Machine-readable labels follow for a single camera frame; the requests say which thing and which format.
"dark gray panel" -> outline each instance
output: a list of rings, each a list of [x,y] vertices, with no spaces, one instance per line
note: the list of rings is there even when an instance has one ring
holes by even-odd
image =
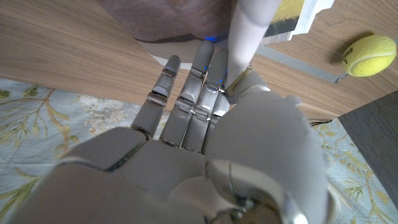
[[[398,91],[339,120],[398,207]]]

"robotic hand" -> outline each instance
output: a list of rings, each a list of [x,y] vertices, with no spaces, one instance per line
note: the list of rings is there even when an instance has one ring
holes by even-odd
[[[228,52],[213,51],[201,44],[159,141],[177,56],[131,128],[70,151],[10,223],[326,223],[325,162],[299,100],[250,68],[227,95]]]

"wooden surface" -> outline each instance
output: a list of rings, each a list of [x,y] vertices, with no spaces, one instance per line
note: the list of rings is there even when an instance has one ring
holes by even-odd
[[[398,91],[339,117],[398,207]]]
[[[339,84],[259,55],[252,64],[274,91],[301,97],[309,118],[335,118],[398,90],[397,60],[382,74]],[[1,77],[142,104],[161,69],[95,0],[0,0]],[[168,110],[187,73],[177,75]]]
[[[316,15],[309,33],[268,47],[340,75],[343,52],[372,33],[398,38],[397,0],[335,0],[331,9]]]

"tennis ball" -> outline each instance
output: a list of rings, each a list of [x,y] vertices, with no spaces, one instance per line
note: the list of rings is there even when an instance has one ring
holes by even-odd
[[[356,77],[371,76],[387,68],[397,55],[394,40],[371,35],[351,44],[343,54],[343,68]]]

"blue light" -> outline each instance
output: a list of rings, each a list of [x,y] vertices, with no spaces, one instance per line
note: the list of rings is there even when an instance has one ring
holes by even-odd
[[[212,42],[216,42],[217,41],[217,37],[205,37],[206,40],[210,40]]]

